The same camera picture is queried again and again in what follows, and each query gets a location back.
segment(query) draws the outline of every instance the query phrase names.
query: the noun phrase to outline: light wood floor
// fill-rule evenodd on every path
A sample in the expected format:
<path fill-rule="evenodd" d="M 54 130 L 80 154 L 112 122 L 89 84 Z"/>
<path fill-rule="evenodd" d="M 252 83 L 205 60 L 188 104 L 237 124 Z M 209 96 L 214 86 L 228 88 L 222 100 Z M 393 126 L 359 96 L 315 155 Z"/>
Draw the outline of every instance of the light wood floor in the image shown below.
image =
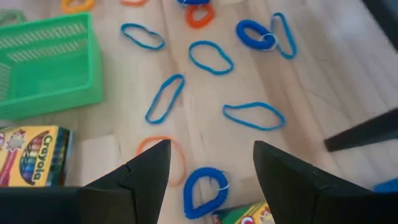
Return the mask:
<path fill-rule="evenodd" d="M 231 191 L 224 207 L 263 198 L 252 161 L 255 140 L 366 188 L 398 176 L 395 141 L 331 154 L 323 146 L 324 138 L 398 105 L 398 56 L 360 0 L 213 0 L 213 5 L 215 20 L 195 30 L 173 0 L 149 0 L 139 8 L 96 0 L 92 14 L 103 50 L 105 101 L 19 122 L 76 131 L 70 185 L 86 184 L 131 159 L 139 142 L 153 134 L 180 142 L 189 172 L 203 166 L 228 172 Z M 19 7 L 30 20 L 61 14 L 60 0 L 2 0 L 1 6 Z M 277 52 L 248 49 L 234 33 L 242 19 L 268 26 L 274 12 L 286 15 L 297 41 L 292 62 Z M 159 32 L 167 41 L 165 49 L 153 52 L 134 45 L 119 33 L 124 22 Z M 189 61 L 188 46 L 196 40 L 219 44 L 234 60 L 233 72 L 215 77 Z M 213 49 L 199 47 L 195 55 L 212 67 L 227 66 Z M 174 109 L 164 124 L 147 124 L 144 115 L 155 93 L 175 73 L 185 75 L 186 85 Z M 165 92 L 154 117 L 162 114 L 173 91 L 170 87 Z M 252 101 L 281 110 L 286 127 L 256 131 L 221 113 L 224 104 Z M 264 110 L 238 114 L 261 124 L 276 122 Z M 170 176 L 177 178 L 177 154 L 172 162 Z M 208 218 L 190 222 L 184 217 L 182 188 L 167 189 L 159 223 L 210 223 Z M 196 201 L 211 199 L 214 188 L 200 181 Z"/>

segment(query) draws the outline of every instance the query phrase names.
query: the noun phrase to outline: orange rubber band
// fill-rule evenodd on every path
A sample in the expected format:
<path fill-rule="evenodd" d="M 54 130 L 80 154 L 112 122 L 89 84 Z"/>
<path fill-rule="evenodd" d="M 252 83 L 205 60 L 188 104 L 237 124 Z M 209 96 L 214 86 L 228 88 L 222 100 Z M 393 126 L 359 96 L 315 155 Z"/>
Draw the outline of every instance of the orange rubber band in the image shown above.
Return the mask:
<path fill-rule="evenodd" d="M 180 155 L 181 161 L 182 161 L 182 167 L 183 167 L 183 172 L 181 177 L 177 180 L 177 181 L 169 181 L 169 186 L 170 187 L 177 187 L 179 185 L 182 184 L 182 182 L 185 180 L 185 177 L 187 176 L 187 162 L 185 160 L 185 155 L 184 155 L 184 151 L 182 150 L 180 144 L 174 140 L 171 137 L 168 136 L 150 136 L 150 137 L 146 137 L 144 140 L 142 140 L 139 143 L 137 152 L 136 152 L 136 156 L 138 156 L 139 154 L 141 154 L 144 150 L 144 147 L 153 142 L 153 141 L 160 141 L 160 140 L 164 140 L 164 139 L 168 139 L 171 140 L 172 143 L 175 145 L 175 149 L 178 151 L 178 154 Z"/>
<path fill-rule="evenodd" d="M 61 8 L 64 13 L 78 13 L 78 12 L 84 12 L 84 11 L 89 11 L 92 7 L 94 7 L 94 0 L 86 0 L 83 4 L 75 7 L 70 7 L 70 3 L 72 3 L 74 0 L 62 0 L 61 2 Z"/>
<path fill-rule="evenodd" d="M 140 0 L 140 1 L 130 1 L 130 0 L 120 0 L 120 3 L 125 6 L 143 6 L 148 0 Z"/>
<path fill-rule="evenodd" d="M 193 13 L 200 7 L 206 9 L 207 15 L 205 15 L 202 19 L 197 21 L 193 18 Z M 215 12 L 213 6 L 211 6 L 210 3 L 203 5 L 189 5 L 185 13 L 185 20 L 190 27 L 199 29 L 209 24 L 214 19 L 214 16 Z"/>

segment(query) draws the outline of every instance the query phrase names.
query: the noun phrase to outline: green plastic basket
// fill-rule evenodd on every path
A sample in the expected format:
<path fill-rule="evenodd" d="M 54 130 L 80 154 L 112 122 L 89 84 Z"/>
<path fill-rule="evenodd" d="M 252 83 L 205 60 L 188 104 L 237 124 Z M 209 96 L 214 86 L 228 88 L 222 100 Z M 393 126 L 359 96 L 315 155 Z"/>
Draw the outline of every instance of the green plastic basket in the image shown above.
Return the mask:
<path fill-rule="evenodd" d="M 101 50 L 90 14 L 0 27 L 0 119 L 102 100 Z"/>

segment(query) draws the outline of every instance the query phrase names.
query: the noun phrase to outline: crayola logo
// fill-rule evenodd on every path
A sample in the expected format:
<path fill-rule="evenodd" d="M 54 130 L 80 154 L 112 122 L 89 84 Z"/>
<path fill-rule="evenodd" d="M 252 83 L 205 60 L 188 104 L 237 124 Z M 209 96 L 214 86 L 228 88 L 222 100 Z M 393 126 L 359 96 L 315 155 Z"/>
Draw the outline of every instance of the crayola logo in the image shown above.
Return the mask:
<path fill-rule="evenodd" d="M 45 131 L 33 138 L 22 153 L 19 172 L 29 185 L 35 185 L 43 176 L 49 145 L 53 141 L 48 133 L 49 131 Z"/>

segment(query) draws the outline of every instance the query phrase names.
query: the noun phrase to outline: crayola crayon box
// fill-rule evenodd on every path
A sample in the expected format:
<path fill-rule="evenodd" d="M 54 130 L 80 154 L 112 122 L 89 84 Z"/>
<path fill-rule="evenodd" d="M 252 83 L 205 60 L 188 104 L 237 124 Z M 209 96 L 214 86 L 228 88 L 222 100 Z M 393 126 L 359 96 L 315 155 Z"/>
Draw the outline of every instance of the crayola crayon box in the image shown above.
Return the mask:
<path fill-rule="evenodd" d="M 275 224 L 266 201 L 215 211 L 213 221 L 214 224 Z"/>
<path fill-rule="evenodd" d="M 57 126 L 0 129 L 0 187 L 63 184 L 71 131 Z"/>

